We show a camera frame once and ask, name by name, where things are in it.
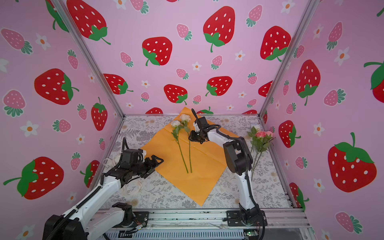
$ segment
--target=pink wall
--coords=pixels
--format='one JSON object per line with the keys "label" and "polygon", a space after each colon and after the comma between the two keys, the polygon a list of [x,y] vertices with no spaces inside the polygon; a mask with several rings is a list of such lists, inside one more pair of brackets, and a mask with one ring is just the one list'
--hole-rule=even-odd
{"label": "pink wall", "polygon": [[[228,114],[260,110],[266,94],[261,96],[259,89],[261,92],[264,85],[270,86],[269,82],[273,80],[280,64],[275,57],[271,61],[263,58],[269,56],[275,48],[279,47],[281,50],[289,44],[289,35],[294,34],[307,2],[86,0],[84,3],[80,0],[68,0],[67,7],[102,72],[109,74],[109,80],[116,77],[115,79],[127,82],[128,91],[123,91],[123,94],[119,94],[117,81],[110,84],[112,90],[116,90],[115,97],[126,114],[146,113],[152,108],[160,108],[163,113],[179,113],[186,106],[185,103],[187,107],[196,110],[210,108],[213,113]],[[216,15],[210,19],[216,11],[219,11],[218,20]],[[250,20],[255,20],[256,25],[250,23],[250,20],[247,22],[249,16]],[[97,27],[95,33],[91,29],[92,25]],[[211,33],[216,32],[216,27],[220,34],[219,42],[214,42],[210,37]],[[207,42],[203,29],[208,33],[209,41],[215,44],[212,53],[212,43]],[[191,31],[191,39],[187,36],[188,31]],[[268,46],[263,41],[264,35]],[[166,45],[152,47],[162,43]],[[154,54],[153,62],[158,62],[159,65],[149,61],[146,66],[149,59],[143,54],[143,46],[147,56],[151,58],[150,54]],[[211,68],[213,62],[219,66],[218,69]],[[257,81],[256,77],[248,77],[251,73],[256,74]],[[229,88],[225,88],[224,84],[216,91],[211,90],[218,95],[213,96],[207,90],[207,83],[213,80],[213,83],[209,82],[211,86],[221,86],[220,79],[232,84]],[[166,91],[169,87],[171,90],[166,95],[164,87],[168,84],[178,86],[178,90],[184,92],[177,91],[175,86],[168,86]],[[183,95],[181,103],[175,103],[178,99],[173,93],[176,97],[178,93],[179,96]]]}
{"label": "pink wall", "polygon": [[[91,70],[71,35],[58,23],[54,30],[53,22],[44,1],[6,1],[0,9],[0,29],[18,32],[2,29],[0,36],[1,96],[5,108],[0,114],[0,176],[1,182],[22,177],[1,185],[2,239],[24,239],[23,234],[28,239],[41,239],[44,223],[52,214],[62,214],[83,198],[88,189],[80,171],[86,173],[88,164],[101,161],[105,150],[100,148],[99,139],[104,139],[107,148],[118,124],[99,83],[90,81]],[[22,53],[21,48],[30,49],[29,46],[32,53]],[[68,59],[71,49],[76,54],[76,59],[71,59],[76,69]],[[72,87],[79,89],[73,90],[71,101],[67,91],[71,88],[62,85],[64,73]],[[8,94],[12,89],[17,92]],[[91,119],[91,109],[99,102],[98,97],[108,113],[101,131]],[[84,105],[86,115],[85,110],[79,114],[78,104]],[[52,125],[62,119],[70,124],[70,129],[61,121],[57,132]]]}
{"label": "pink wall", "polygon": [[[280,163],[301,190],[291,184],[317,239],[379,239],[384,75],[383,66],[364,64],[383,61],[384,15],[377,16],[383,7],[379,0],[321,2],[301,40],[304,52],[292,59],[268,109],[266,125],[280,134],[274,140]],[[337,45],[328,50],[330,40]],[[372,91],[371,83],[381,85]],[[305,84],[311,88],[303,91]],[[301,136],[293,145],[292,124]]]}

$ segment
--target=red strawberry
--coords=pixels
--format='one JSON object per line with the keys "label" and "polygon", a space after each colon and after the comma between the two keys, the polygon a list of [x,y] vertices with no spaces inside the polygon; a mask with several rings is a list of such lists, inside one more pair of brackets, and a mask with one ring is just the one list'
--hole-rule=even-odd
{"label": "red strawberry", "polygon": [[285,80],[285,82],[284,82],[284,87],[283,87],[283,95],[285,96],[285,95],[287,95],[287,93],[288,93],[288,90],[289,90],[289,81],[288,80]]}
{"label": "red strawberry", "polygon": [[185,100],[188,98],[188,92],[185,88],[167,84],[164,86],[164,93],[166,94],[168,100],[172,103],[184,102],[187,105]]}
{"label": "red strawberry", "polygon": [[25,100],[23,95],[17,90],[10,90],[3,98],[5,104],[4,111],[11,117],[20,117],[24,113]]}
{"label": "red strawberry", "polygon": [[335,46],[337,45],[337,41],[341,38],[341,35],[343,34],[343,23],[338,22],[333,27],[332,31],[329,33],[328,41],[327,42],[327,49],[331,51]]}
{"label": "red strawberry", "polygon": [[341,142],[328,152],[328,165],[333,183],[344,192],[353,192],[370,184],[376,177],[376,167],[368,153],[353,145]]}
{"label": "red strawberry", "polygon": [[232,85],[232,78],[228,76],[214,77],[208,80],[207,82],[207,94],[212,94],[213,96],[221,96],[226,93],[229,87]]}
{"label": "red strawberry", "polygon": [[295,52],[293,53],[294,58],[299,58],[304,53],[304,46],[300,45],[296,48]]}
{"label": "red strawberry", "polygon": [[179,37],[184,38],[184,40],[189,41],[192,39],[192,32],[184,24],[178,24],[176,26],[177,34]]}
{"label": "red strawberry", "polygon": [[223,63],[223,56],[218,55],[214,59],[212,59],[211,68],[213,70],[217,70],[222,63]]}
{"label": "red strawberry", "polygon": [[103,75],[114,94],[120,95],[126,93],[127,91],[133,92],[133,90],[128,90],[127,82],[124,80],[124,78],[120,77],[119,75],[106,73],[104,73]]}
{"label": "red strawberry", "polygon": [[235,32],[235,11],[229,6],[217,10],[208,18],[203,27],[205,40],[216,47],[227,44]]}
{"label": "red strawberry", "polygon": [[123,63],[125,63],[126,66],[128,67],[133,67],[133,61],[132,61],[132,58],[126,54],[125,52],[121,52],[120,53],[120,59]]}
{"label": "red strawberry", "polygon": [[89,186],[91,185],[92,179],[95,176],[97,168],[99,168],[99,164],[100,164],[99,161],[93,160],[90,164],[88,164],[85,170],[85,173],[80,171],[81,174],[85,175],[84,183],[87,186],[87,188],[89,188]]}
{"label": "red strawberry", "polygon": [[62,120],[56,120],[55,122],[53,122],[53,130],[55,130],[56,132],[67,132],[71,129],[71,124],[65,120],[65,119],[62,119]]}
{"label": "red strawberry", "polygon": [[131,4],[136,11],[140,11],[142,14],[149,12],[147,2],[143,2],[143,0],[131,0]]}
{"label": "red strawberry", "polygon": [[200,102],[201,102],[201,96],[200,95],[196,95],[193,98],[193,104],[198,105]]}
{"label": "red strawberry", "polygon": [[24,41],[24,38],[20,33],[7,28],[2,28],[1,35],[3,35],[3,38],[12,48],[21,50],[22,53],[28,55],[33,52],[31,44],[28,41]]}
{"label": "red strawberry", "polygon": [[300,169],[307,168],[308,166],[308,161],[305,159],[305,157],[298,157],[296,158],[296,166],[298,166]]}
{"label": "red strawberry", "polygon": [[371,76],[371,89],[373,96],[384,103],[384,62],[368,62],[364,64],[364,67],[369,65],[380,65]]}
{"label": "red strawberry", "polygon": [[145,39],[142,48],[144,56],[148,58],[146,66],[148,66],[148,61],[151,61],[153,65],[163,66],[168,63],[172,53],[172,43],[164,36]]}
{"label": "red strawberry", "polygon": [[87,119],[87,109],[84,108],[84,105],[82,104],[77,105],[77,111],[79,111],[79,117],[82,120]]}
{"label": "red strawberry", "polygon": [[294,111],[296,111],[296,104],[290,103],[286,109],[286,113],[291,115]]}
{"label": "red strawberry", "polygon": [[81,35],[94,41],[107,36],[107,23],[102,15],[82,0],[67,0],[67,8]]}
{"label": "red strawberry", "polygon": [[98,99],[99,102],[95,103],[91,109],[91,117],[96,129],[101,131],[107,122],[108,112],[104,105],[101,104],[100,98]]}
{"label": "red strawberry", "polygon": [[304,106],[307,105],[308,96],[314,94],[320,83],[320,71],[312,60],[306,60],[301,66],[296,82],[296,92],[301,98],[306,98]]}
{"label": "red strawberry", "polygon": [[7,180],[7,185],[13,180],[20,179],[17,191],[26,199],[37,199],[56,188],[64,178],[63,169],[52,159],[38,157],[28,163],[22,170],[22,176]]}
{"label": "red strawberry", "polygon": [[291,192],[293,194],[293,198],[295,199],[295,202],[297,203],[297,207],[298,208],[302,207],[303,210],[305,211],[305,204],[304,204],[304,202],[308,202],[310,199],[307,198],[306,200],[304,200],[304,195],[301,192],[300,188],[296,185],[296,183],[291,182],[289,184],[289,187],[290,187]]}
{"label": "red strawberry", "polygon": [[149,94],[147,92],[143,92],[140,96],[143,102],[147,102],[149,100]]}
{"label": "red strawberry", "polygon": [[70,63],[70,65],[72,66],[73,69],[77,69],[78,65],[79,65],[79,61],[77,60],[76,58],[76,54],[74,53],[74,51],[72,49],[68,50],[68,61]]}
{"label": "red strawberry", "polygon": [[253,107],[256,104],[256,102],[257,102],[256,98],[252,99],[251,101],[248,102],[247,108]]}
{"label": "red strawberry", "polygon": [[46,0],[45,1],[46,5],[47,5],[47,9],[48,9],[48,12],[51,14],[51,16],[55,19],[53,21],[53,25],[52,25],[52,28],[53,30],[56,30],[55,29],[55,23],[57,22],[57,25],[59,25],[59,27],[61,29],[63,29],[64,31],[66,32],[69,32],[68,31],[68,28],[65,26],[65,24],[63,23],[63,20],[61,19],[60,15],[57,13],[57,11],[54,9],[54,6],[51,2],[51,0]]}
{"label": "red strawberry", "polygon": [[184,69],[181,69],[181,68],[176,69],[176,74],[179,78],[182,78],[184,80],[189,78],[188,73]]}
{"label": "red strawberry", "polygon": [[71,168],[72,170],[76,170],[80,165],[80,153],[78,152],[75,152],[72,156],[72,160],[71,160]]}
{"label": "red strawberry", "polygon": [[260,56],[265,60],[273,60],[283,55],[291,42],[291,35],[279,26],[271,27],[264,35]]}
{"label": "red strawberry", "polygon": [[45,99],[59,105],[68,104],[73,97],[71,80],[62,70],[53,68],[35,79],[36,92]]}
{"label": "red strawberry", "polygon": [[100,149],[104,151],[105,150],[105,141],[103,138],[99,139],[99,145],[100,145]]}
{"label": "red strawberry", "polygon": [[256,110],[248,110],[248,111],[246,111],[245,113],[242,113],[242,114],[257,114],[257,111]]}
{"label": "red strawberry", "polygon": [[263,116],[264,124],[266,124],[266,121],[268,120],[268,113],[265,110],[265,114]]}
{"label": "red strawberry", "polygon": [[160,108],[151,108],[145,114],[163,114]]}
{"label": "red strawberry", "polygon": [[335,218],[336,221],[348,232],[353,233],[353,231],[355,231],[357,234],[362,233],[362,225],[354,216],[349,216],[346,212],[338,212],[336,213]]}
{"label": "red strawberry", "polygon": [[296,137],[296,127],[291,120],[287,120],[280,124],[279,136],[287,148],[290,148],[295,144],[296,138],[301,138],[301,136]]}
{"label": "red strawberry", "polygon": [[249,84],[254,85],[256,83],[256,81],[257,81],[257,76],[255,73],[248,74],[247,82],[249,82]]}
{"label": "red strawberry", "polygon": [[263,12],[263,6],[261,5],[257,5],[252,10],[249,11],[248,13],[249,18],[247,18],[248,27],[251,28],[254,25],[256,25],[256,22],[260,20],[260,18],[262,17],[262,12]]}
{"label": "red strawberry", "polygon": [[268,94],[269,92],[269,89],[271,88],[271,85],[272,85],[272,82],[273,81],[270,81],[264,85],[262,85],[260,88],[259,88],[259,95],[263,96],[263,97],[266,97],[266,95]]}
{"label": "red strawberry", "polygon": [[343,89],[338,89],[337,91],[333,89],[330,91],[324,98],[324,104],[328,106],[335,106],[337,103],[341,104],[345,100],[347,94]]}
{"label": "red strawberry", "polygon": [[200,110],[196,114],[213,114],[213,112],[211,112],[211,107],[209,107],[208,110]]}

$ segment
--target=gray leaf pattern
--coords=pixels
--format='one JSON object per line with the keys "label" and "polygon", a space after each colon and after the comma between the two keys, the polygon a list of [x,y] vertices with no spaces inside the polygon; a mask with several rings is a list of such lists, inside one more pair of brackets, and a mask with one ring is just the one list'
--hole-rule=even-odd
{"label": "gray leaf pattern", "polygon": [[[126,137],[129,148],[138,149],[147,144],[175,117],[176,115],[127,116],[109,158],[118,161],[123,137]],[[206,118],[238,136],[243,136],[251,149],[247,131],[251,124],[258,124],[259,119],[256,116],[211,115]],[[113,166],[114,163],[108,161],[103,172]],[[253,176],[252,188],[255,201],[261,208],[289,207],[269,151],[260,158]],[[235,175],[226,168],[204,204],[200,206],[155,171],[148,178],[137,179],[120,189],[102,208],[110,208],[117,202],[127,202],[134,208],[237,208],[239,191]]]}

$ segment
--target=flower stem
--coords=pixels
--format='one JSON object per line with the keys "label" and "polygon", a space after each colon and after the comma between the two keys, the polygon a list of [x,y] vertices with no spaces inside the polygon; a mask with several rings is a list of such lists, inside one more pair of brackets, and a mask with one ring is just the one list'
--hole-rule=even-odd
{"label": "flower stem", "polygon": [[192,173],[192,163],[191,163],[191,141],[189,141],[189,166],[191,167],[191,173]]}
{"label": "flower stem", "polygon": [[177,142],[177,145],[179,146],[179,149],[180,149],[180,153],[181,153],[181,157],[183,158],[183,162],[184,162],[184,166],[185,166],[185,169],[187,170],[187,173],[188,172],[188,168],[187,168],[187,165],[185,164],[185,161],[184,161],[184,156],[183,156],[183,153],[181,152],[181,147],[180,147],[180,143],[179,141],[176,141]]}
{"label": "flower stem", "polygon": [[251,181],[252,181],[252,179],[253,179],[253,172],[255,171],[255,169],[256,169],[256,166],[257,166],[257,164],[259,163],[259,160],[260,160],[260,157],[262,156],[262,152],[260,152],[260,154],[259,154],[259,158],[257,159],[257,162],[255,162],[254,164],[253,164],[253,167],[252,167],[252,174],[251,174]]}

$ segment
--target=black mounting plate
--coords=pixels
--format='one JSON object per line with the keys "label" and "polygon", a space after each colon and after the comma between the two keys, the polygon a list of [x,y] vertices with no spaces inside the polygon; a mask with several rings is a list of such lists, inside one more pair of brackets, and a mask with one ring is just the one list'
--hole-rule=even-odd
{"label": "black mounting plate", "polygon": [[[262,217],[264,218],[265,226],[268,226],[268,222],[265,217],[265,212],[262,211],[262,213],[263,213],[263,216],[258,216],[256,222],[251,226],[260,226],[260,227],[263,226]],[[228,223],[228,226],[230,227],[249,227],[243,224],[243,222],[241,221],[240,211],[227,211],[227,223]]]}
{"label": "black mounting plate", "polygon": [[[136,217],[137,221],[140,222],[140,223],[145,223],[143,224],[143,228],[144,227],[147,227],[147,224],[148,224],[148,215],[149,215],[149,212],[133,212],[134,216]],[[129,227],[127,226],[122,226],[120,224],[117,224],[116,226],[114,227],[126,227],[126,228],[134,228],[134,227],[137,227],[139,224],[137,224],[135,221],[132,222],[132,225],[130,225]]]}

